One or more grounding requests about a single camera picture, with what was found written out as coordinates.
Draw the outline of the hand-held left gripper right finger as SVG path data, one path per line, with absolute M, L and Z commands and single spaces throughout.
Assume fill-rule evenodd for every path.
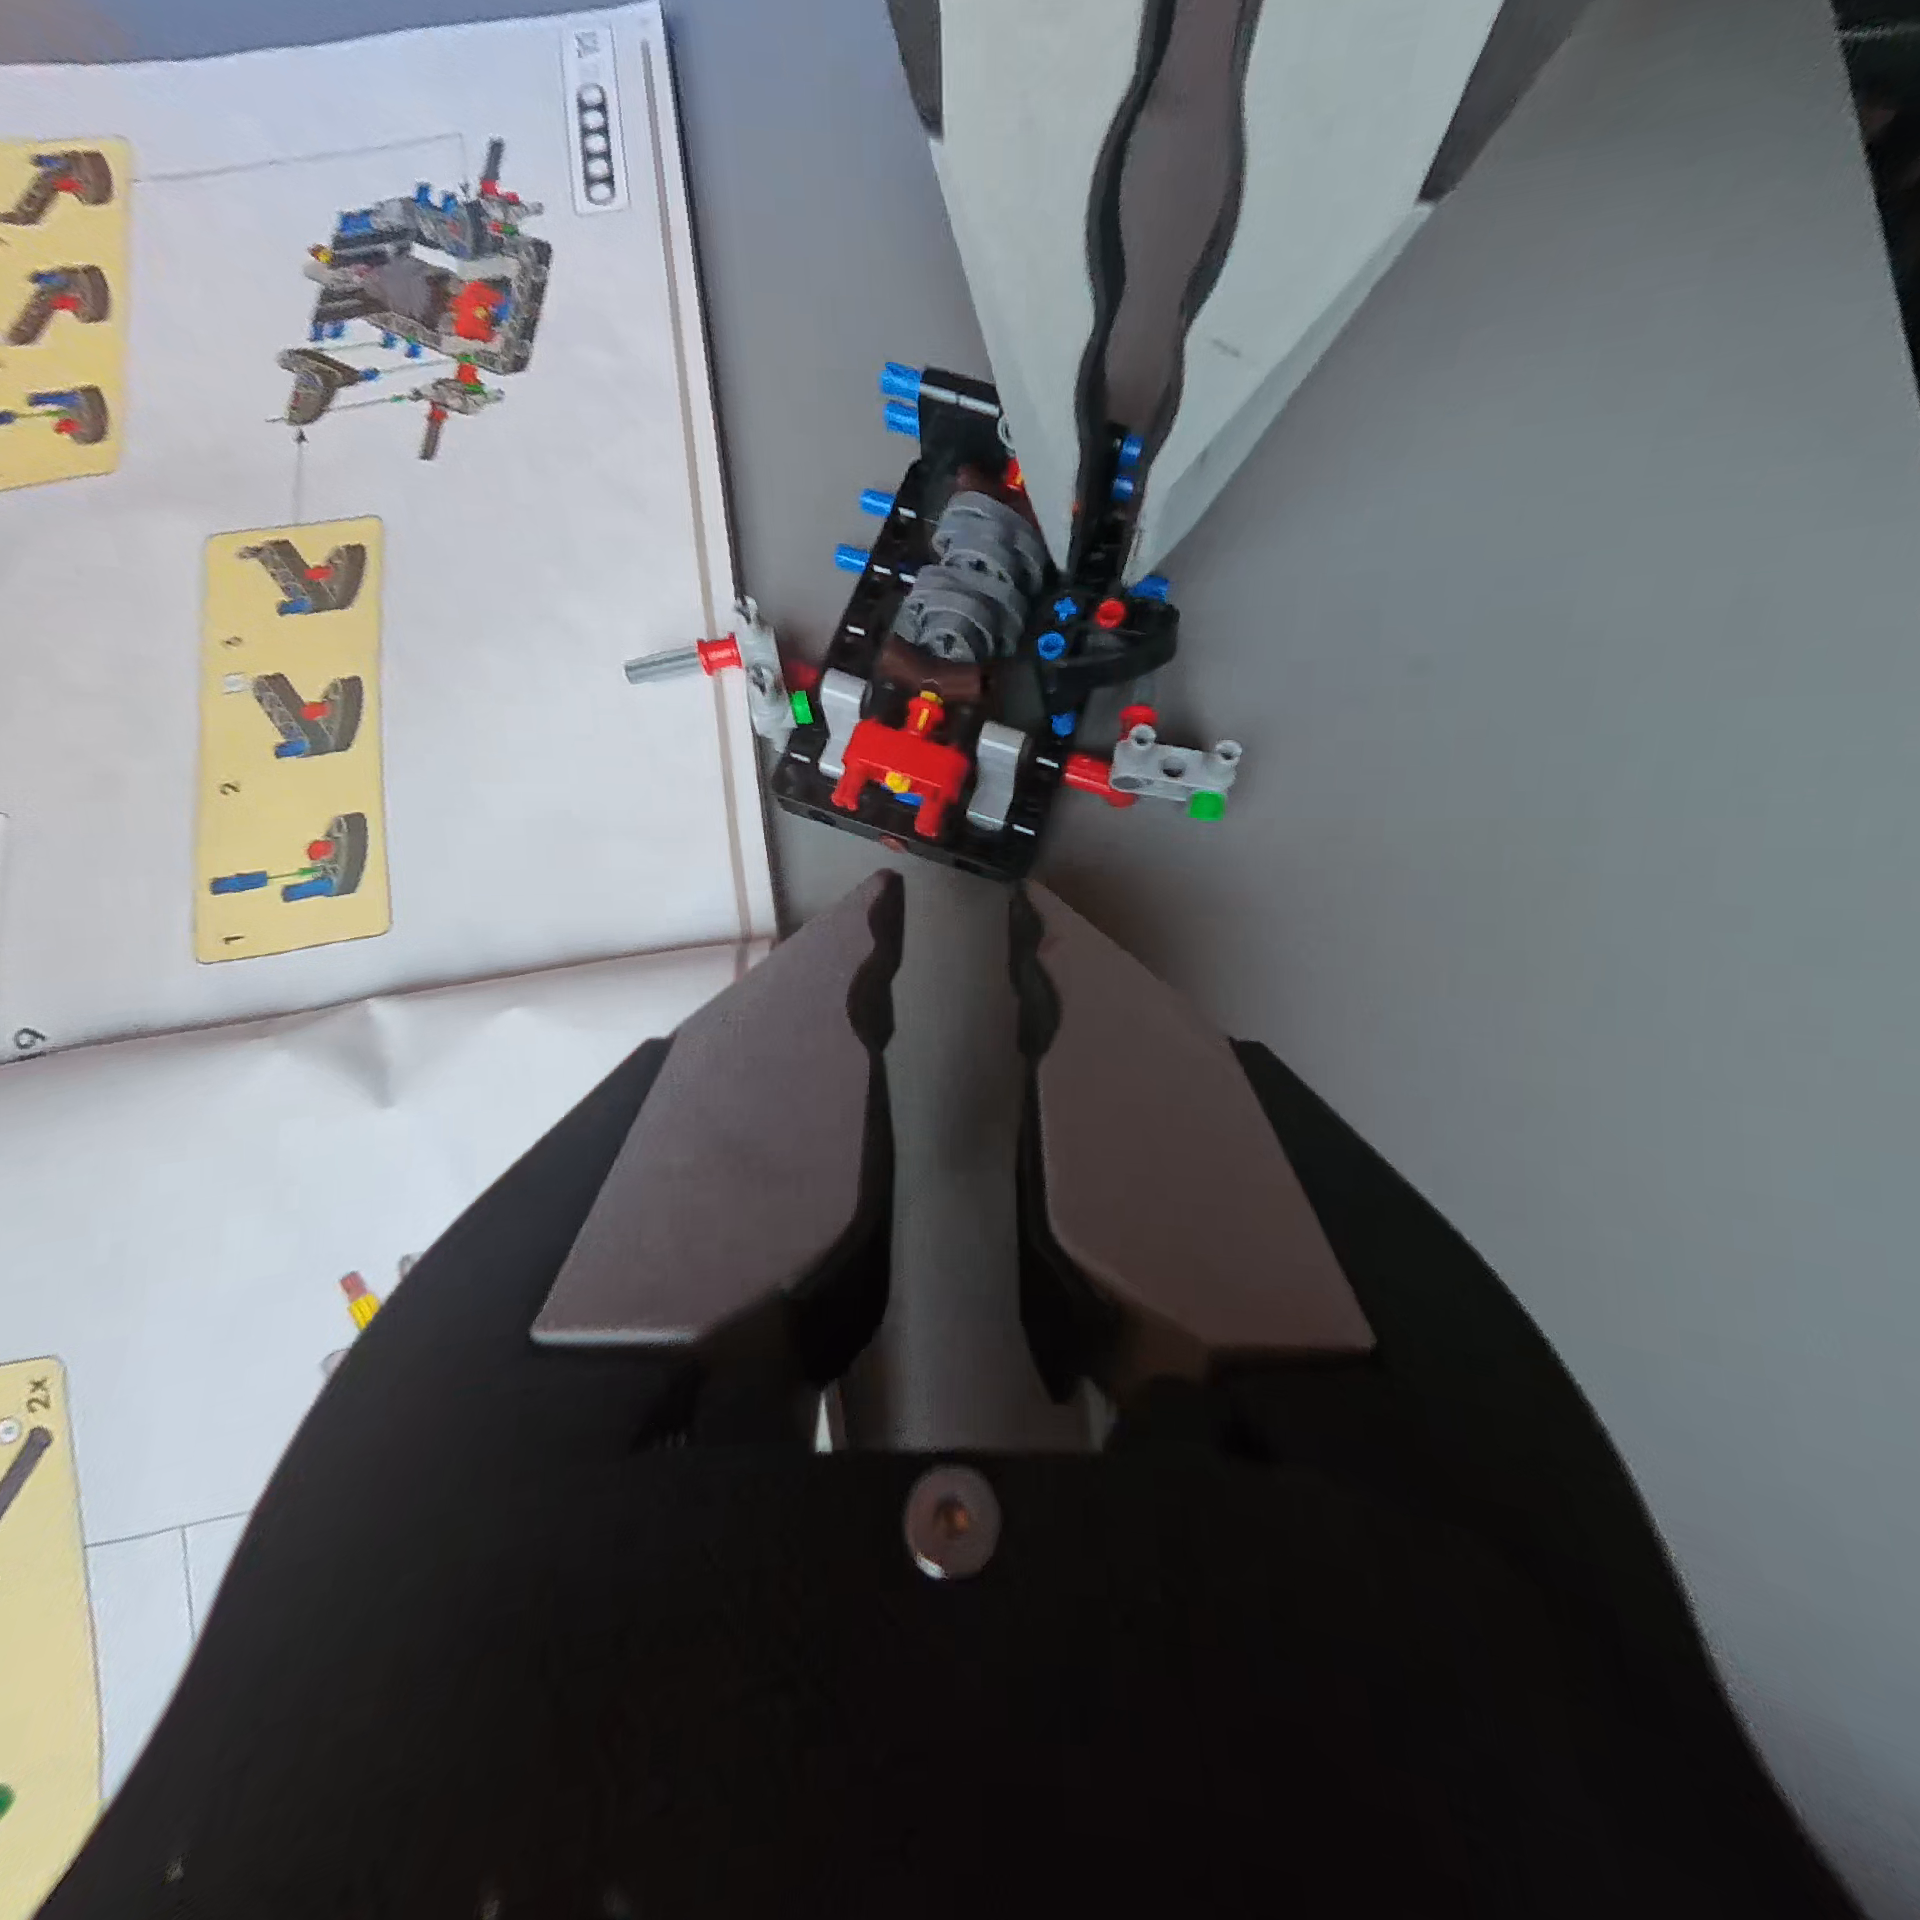
M 1368 1359 L 1376 1333 L 1230 1040 L 1062 898 L 1009 894 L 1017 1297 L 1054 1401 Z

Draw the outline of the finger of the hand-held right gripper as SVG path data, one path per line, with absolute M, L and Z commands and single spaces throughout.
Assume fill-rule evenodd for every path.
M 1175 545 L 1427 218 L 1496 1 L 1177 4 L 1133 152 L 1136 545 Z
M 940 1 L 920 32 L 928 143 L 998 408 L 1049 554 L 1097 512 L 1116 136 L 1149 50 L 1142 1 Z

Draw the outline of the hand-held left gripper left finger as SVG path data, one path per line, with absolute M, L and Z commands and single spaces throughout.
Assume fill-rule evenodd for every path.
M 540 1348 L 845 1373 L 888 1300 L 903 946 L 904 879 L 875 871 L 676 1029 Z

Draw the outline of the small black lego subassembly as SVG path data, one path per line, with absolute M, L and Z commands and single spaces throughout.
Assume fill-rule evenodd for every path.
M 1049 703 L 1084 702 L 1092 689 L 1136 680 L 1168 665 L 1179 645 L 1171 583 L 1147 574 L 1131 585 L 1057 592 L 1031 637 Z

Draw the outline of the black lego frame assembly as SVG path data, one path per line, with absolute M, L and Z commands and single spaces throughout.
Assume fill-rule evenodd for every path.
M 1031 647 L 1057 592 L 1133 585 L 1140 439 L 1097 441 L 1092 529 L 1057 567 L 992 384 L 886 364 L 878 393 L 916 457 L 895 488 L 862 490 L 873 542 L 835 549 L 853 592 L 820 668 L 785 662 L 742 598 L 727 632 L 625 660 L 625 680 L 735 679 L 782 809 L 985 879 L 1031 872 L 1062 793 L 1221 821 L 1240 745 L 1168 737 L 1160 669 L 1055 705 Z

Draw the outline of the white instruction booklet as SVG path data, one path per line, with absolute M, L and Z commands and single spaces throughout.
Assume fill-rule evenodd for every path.
M 4 1892 L 359 1326 L 772 925 L 659 4 L 4 63 Z

